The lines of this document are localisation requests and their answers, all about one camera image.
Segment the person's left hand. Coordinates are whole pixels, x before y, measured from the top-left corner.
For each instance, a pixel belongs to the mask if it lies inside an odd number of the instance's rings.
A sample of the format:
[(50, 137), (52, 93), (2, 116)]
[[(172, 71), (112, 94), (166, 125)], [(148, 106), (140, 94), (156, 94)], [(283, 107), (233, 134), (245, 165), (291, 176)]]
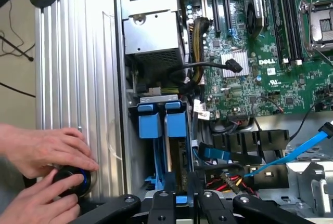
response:
[(1, 124), (1, 156), (29, 179), (46, 176), (52, 164), (98, 170), (84, 135), (75, 128), (31, 130)]

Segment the person's right hand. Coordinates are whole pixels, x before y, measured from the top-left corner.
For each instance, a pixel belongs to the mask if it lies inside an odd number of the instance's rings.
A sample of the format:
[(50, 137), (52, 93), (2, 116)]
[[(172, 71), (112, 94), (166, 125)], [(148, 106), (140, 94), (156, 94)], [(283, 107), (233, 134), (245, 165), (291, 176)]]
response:
[(72, 175), (53, 183), (57, 170), (24, 189), (1, 214), (1, 223), (69, 223), (80, 213), (75, 194), (56, 199), (66, 190), (83, 182), (82, 175)]

